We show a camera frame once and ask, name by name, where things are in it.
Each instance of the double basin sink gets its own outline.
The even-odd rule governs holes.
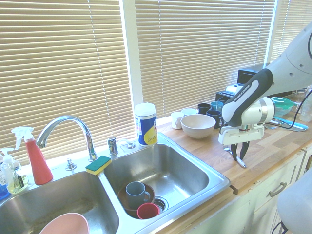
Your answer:
[[[88,220],[90,234],[156,233],[223,191],[230,181],[163,134],[158,144],[118,148],[118,155],[98,176],[85,172],[87,158],[74,161],[71,172],[62,164],[54,179],[32,186],[0,203],[0,234],[39,234],[55,217],[76,212]],[[129,216],[117,194],[127,183],[150,185],[161,213],[140,220]]]

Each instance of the sponge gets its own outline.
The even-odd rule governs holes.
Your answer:
[[[101,156],[97,160],[91,162],[88,166],[86,166],[86,172],[96,176],[111,163],[112,160],[109,157]]]

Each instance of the horizontal blinds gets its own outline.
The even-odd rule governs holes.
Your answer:
[[[271,61],[276,59],[311,21],[311,0],[282,0],[273,38]]]
[[[263,63],[274,0],[136,0],[143,99],[168,116]]]
[[[14,147],[11,129],[73,115],[95,147],[110,135],[135,136],[118,0],[0,1],[0,146]],[[46,159],[86,149],[80,127],[57,126]],[[25,144],[12,154],[29,163]]]

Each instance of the sink drain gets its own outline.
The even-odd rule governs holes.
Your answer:
[[[154,203],[159,207],[160,213],[166,211],[169,208],[167,200],[161,196],[155,196]]]

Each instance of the butcher block counter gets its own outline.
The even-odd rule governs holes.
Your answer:
[[[231,186],[157,234],[180,233],[178,230],[185,229],[201,215],[213,211],[220,203],[224,205],[243,196],[257,180],[276,170],[301,149],[312,144],[312,124],[304,124],[309,127],[305,132],[282,128],[266,129],[261,140],[250,142],[243,159],[247,169],[242,168],[233,160],[230,153],[223,150],[223,146],[218,142],[219,130],[214,130],[212,135],[206,138],[194,139],[187,136],[182,129],[173,129],[171,123],[158,126],[159,132],[230,179]]]

